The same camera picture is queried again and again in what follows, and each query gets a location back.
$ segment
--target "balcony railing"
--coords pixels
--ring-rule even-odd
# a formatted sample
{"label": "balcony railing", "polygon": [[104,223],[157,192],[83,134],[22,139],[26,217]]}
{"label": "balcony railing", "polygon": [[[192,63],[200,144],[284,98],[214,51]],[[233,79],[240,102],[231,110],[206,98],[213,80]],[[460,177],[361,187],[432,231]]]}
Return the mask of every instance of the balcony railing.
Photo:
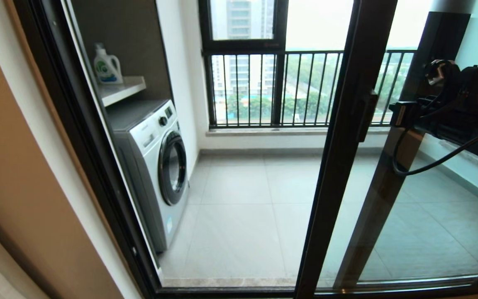
{"label": "balcony railing", "polygon": [[[390,122],[416,50],[387,50],[372,125]],[[344,51],[211,54],[206,57],[210,127],[326,127]]]}

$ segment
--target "door frame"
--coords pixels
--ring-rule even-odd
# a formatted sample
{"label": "door frame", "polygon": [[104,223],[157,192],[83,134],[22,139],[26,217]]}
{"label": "door frame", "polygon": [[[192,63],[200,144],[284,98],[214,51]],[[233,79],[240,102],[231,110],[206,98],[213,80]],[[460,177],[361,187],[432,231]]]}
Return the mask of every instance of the door frame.
{"label": "door frame", "polygon": [[[130,202],[110,140],[112,129],[104,130],[101,115],[95,107],[93,91],[76,49],[70,25],[66,22],[64,4],[56,0],[14,0],[29,47],[59,114],[61,122],[82,164],[91,187],[106,216],[123,257],[143,297],[146,298],[431,298],[478,293],[478,283],[438,289],[407,291],[358,291],[315,293],[321,266],[349,172],[359,144],[362,128],[340,115],[363,113],[355,103],[366,100],[373,89],[385,52],[396,0],[381,2],[355,0],[351,15],[345,54],[334,97],[332,119],[317,181],[307,237],[304,244],[298,281],[295,288],[162,288],[153,252]],[[374,70],[362,71],[363,63],[372,62]]]}

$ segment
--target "tiled floor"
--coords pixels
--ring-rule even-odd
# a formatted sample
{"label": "tiled floor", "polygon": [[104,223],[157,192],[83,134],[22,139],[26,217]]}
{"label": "tiled floor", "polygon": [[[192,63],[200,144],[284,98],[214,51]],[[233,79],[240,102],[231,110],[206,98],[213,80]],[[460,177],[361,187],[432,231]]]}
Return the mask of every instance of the tiled floor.
{"label": "tiled floor", "polygon": [[[319,286],[337,274],[378,156],[358,156]],[[294,286],[320,157],[202,156],[165,286]],[[478,198],[436,169],[405,180],[361,279],[478,273]]]}

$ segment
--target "front-loading washing machine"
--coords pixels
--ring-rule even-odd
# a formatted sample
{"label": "front-loading washing machine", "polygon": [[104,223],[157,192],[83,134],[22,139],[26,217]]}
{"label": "front-loading washing machine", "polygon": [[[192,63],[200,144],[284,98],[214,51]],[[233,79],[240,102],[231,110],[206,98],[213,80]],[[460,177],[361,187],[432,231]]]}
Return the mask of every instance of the front-loading washing machine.
{"label": "front-loading washing machine", "polygon": [[171,100],[109,107],[118,156],[154,250],[169,248],[188,196],[186,154]]}

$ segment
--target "white shelf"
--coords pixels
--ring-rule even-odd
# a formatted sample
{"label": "white shelf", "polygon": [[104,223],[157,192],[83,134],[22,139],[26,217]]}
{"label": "white shelf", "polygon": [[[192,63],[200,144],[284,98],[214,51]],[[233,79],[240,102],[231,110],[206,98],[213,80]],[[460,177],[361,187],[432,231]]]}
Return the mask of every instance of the white shelf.
{"label": "white shelf", "polygon": [[99,83],[98,85],[99,95],[105,107],[146,88],[145,79],[142,76],[124,76],[123,84],[103,85]]}

